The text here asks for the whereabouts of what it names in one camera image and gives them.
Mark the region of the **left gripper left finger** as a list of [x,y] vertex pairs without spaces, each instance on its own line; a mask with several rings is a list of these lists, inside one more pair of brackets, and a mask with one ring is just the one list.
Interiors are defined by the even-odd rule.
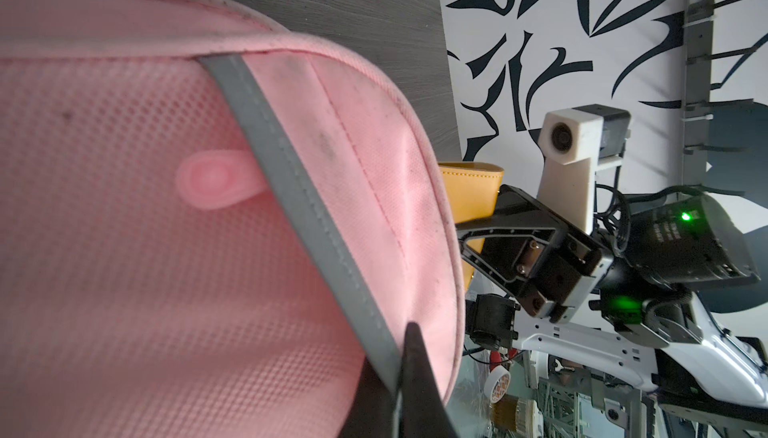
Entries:
[[368,359],[363,362],[352,405],[339,438],[393,438],[399,436],[398,400],[401,371],[390,390]]

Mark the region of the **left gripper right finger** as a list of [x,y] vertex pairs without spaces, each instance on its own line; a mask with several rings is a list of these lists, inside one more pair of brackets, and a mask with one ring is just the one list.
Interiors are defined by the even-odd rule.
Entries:
[[400,436],[456,438],[436,385],[419,325],[405,330],[401,370]]

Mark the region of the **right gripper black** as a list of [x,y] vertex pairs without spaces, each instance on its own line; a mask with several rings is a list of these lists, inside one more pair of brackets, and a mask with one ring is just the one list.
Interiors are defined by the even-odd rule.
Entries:
[[588,304],[628,340],[662,349],[704,339],[706,289],[758,281],[746,240],[707,188],[615,192],[585,234],[520,188],[456,225],[462,259],[532,317],[569,321]]

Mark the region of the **small yellow notebook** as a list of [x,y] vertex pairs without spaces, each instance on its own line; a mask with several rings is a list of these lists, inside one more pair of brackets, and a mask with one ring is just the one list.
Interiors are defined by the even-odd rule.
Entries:
[[467,291],[475,271],[462,258],[456,225],[492,216],[505,171],[501,166],[475,161],[440,162],[439,169],[452,218],[448,236],[452,239],[454,271]]

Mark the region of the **pink student backpack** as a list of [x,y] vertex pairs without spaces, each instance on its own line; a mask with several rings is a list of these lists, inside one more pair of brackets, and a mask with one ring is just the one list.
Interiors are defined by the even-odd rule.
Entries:
[[338,437],[464,290],[442,174],[359,54],[231,0],[1,0],[1,433]]

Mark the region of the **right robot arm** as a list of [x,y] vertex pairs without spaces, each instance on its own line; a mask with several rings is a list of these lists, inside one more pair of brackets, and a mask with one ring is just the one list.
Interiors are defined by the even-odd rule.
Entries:
[[765,432],[766,352],[699,297],[758,277],[723,207],[688,187],[676,202],[616,193],[588,217],[592,232],[506,185],[494,214],[460,222],[464,261],[500,288],[468,302],[468,336],[576,363],[573,388],[632,437],[653,405],[723,437]]

